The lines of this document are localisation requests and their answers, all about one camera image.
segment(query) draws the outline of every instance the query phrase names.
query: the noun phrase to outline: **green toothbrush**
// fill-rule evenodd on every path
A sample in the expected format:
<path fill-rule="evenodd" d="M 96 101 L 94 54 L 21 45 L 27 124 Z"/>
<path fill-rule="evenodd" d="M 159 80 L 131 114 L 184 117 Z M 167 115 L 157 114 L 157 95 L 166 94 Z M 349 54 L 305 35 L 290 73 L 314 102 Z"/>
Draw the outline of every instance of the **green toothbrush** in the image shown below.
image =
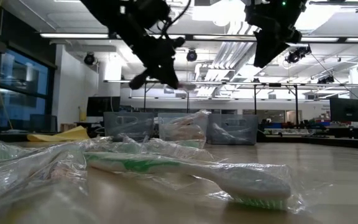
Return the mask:
<path fill-rule="evenodd" d="M 195 164 L 170 157 L 111 152 L 87 152 L 85 158 L 89 166 L 110 172 L 202 177 L 218 184 L 235 201 L 260 208 L 286 209 L 286 200 L 291 197 L 291 187 L 285 181 L 260 171 L 255 164 Z"/>

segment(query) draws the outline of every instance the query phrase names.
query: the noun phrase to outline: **table surface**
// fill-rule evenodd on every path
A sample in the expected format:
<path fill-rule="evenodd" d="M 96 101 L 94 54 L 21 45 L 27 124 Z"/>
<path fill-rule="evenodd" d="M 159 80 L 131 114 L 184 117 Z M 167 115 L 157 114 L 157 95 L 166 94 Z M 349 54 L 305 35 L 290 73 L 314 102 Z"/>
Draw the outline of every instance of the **table surface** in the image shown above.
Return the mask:
<path fill-rule="evenodd" d="M 35 146 L 23 143 L 22 146 Z M 128 178 L 88 169 L 89 199 L 101 223 L 358 223 L 358 149 L 294 143 L 256 146 L 210 146 L 226 162 L 288 164 L 303 178 L 326 183 L 319 194 L 305 195 L 306 211 L 272 212 L 211 199 L 200 192 L 219 190 L 214 183 L 178 177 L 192 183 L 167 187 L 152 180 Z M 305 182 L 305 188 L 312 185 Z"/>

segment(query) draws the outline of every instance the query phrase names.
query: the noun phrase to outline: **storage bin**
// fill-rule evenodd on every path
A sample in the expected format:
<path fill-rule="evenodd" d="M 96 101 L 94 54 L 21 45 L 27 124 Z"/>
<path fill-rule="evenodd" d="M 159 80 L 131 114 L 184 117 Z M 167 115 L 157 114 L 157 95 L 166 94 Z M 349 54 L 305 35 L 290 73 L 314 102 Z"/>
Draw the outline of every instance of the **storage bin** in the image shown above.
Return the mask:
<path fill-rule="evenodd" d="M 143 141 L 153 133 L 153 113 L 104 112 L 103 116 L 105 135 L 113 136 L 114 141 L 121 141 L 122 134 Z"/>
<path fill-rule="evenodd" d="M 164 141 L 182 141 L 206 139 L 208 111 L 197 113 L 159 113 L 158 128 L 160 139 Z"/>
<path fill-rule="evenodd" d="M 211 114 L 207 142 L 210 144 L 256 144 L 257 115 Z"/>

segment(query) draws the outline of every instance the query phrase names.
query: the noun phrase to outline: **white wall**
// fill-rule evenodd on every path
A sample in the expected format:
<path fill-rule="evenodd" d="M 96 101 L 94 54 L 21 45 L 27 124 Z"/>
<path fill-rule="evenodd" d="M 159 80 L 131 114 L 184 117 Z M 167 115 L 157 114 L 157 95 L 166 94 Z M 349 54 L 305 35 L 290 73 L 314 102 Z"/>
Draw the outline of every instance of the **white wall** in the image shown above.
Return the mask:
<path fill-rule="evenodd" d="M 162 97 L 161 89 L 151 89 L 147 96 Z M 121 105 L 133 106 L 135 108 L 143 108 L 143 99 L 129 99 L 131 90 L 129 88 L 121 89 Z M 143 90 L 132 91 L 132 96 L 144 95 Z M 165 94 L 164 97 L 175 97 L 174 94 Z M 155 100 L 146 99 L 146 108 L 186 108 L 186 100 Z M 190 101 L 190 108 L 193 109 L 221 109 L 221 110 L 253 110 L 254 101 L 231 100 L 231 101 Z M 258 110 L 295 110 L 295 101 L 258 101 Z M 298 109 L 302 111 L 302 119 L 312 119 L 319 117 L 322 113 L 329 110 L 329 102 L 324 101 L 308 101 L 299 102 Z"/>
<path fill-rule="evenodd" d="M 52 114 L 61 123 L 80 120 L 78 107 L 86 111 L 88 97 L 98 94 L 99 75 L 70 55 L 63 45 L 57 46 Z"/>

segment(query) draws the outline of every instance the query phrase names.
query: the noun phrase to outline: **monitor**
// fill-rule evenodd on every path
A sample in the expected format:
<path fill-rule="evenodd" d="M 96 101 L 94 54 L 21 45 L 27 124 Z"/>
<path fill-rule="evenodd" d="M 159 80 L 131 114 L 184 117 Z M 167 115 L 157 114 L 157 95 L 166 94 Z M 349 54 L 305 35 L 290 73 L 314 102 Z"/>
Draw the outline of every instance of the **monitor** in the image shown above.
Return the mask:
<path fill-rule="evenodd" d="M 103 116 L 104 112 L 118 112 L 120 96 L 93 96 L 88 98 L 87 116 Z"/>
<path fill-rule="evenodd" d="M 358 122 L 358 100 L 330 98 L 331 121 Z"/>

